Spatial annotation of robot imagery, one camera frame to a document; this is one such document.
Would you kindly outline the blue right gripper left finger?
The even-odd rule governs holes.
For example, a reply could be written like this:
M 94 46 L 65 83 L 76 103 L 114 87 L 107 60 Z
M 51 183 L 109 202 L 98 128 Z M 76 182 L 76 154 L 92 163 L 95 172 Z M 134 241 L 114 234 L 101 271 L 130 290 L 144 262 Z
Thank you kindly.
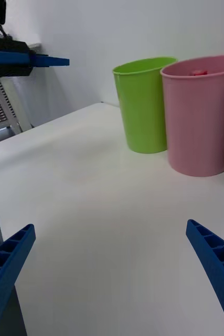
M 0 245 L 0 319 L 35 240 L 34 225 L 28 224 Z

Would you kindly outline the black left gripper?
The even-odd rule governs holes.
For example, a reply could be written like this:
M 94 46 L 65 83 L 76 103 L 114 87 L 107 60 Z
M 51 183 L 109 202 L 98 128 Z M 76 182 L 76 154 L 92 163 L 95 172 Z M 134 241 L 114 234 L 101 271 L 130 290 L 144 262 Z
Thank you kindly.
M 69 66 L 70 60 L 34 53 L 27 44 L 0 38 L 0 78 L 28 77 L 33 67 Z

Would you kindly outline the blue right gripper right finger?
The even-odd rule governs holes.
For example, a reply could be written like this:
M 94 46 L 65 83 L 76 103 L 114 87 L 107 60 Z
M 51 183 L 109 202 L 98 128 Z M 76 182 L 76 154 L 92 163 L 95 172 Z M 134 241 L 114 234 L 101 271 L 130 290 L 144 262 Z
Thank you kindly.
M 224 240 L 192 219 L 187 222 L 186 236 L 224 312 Z

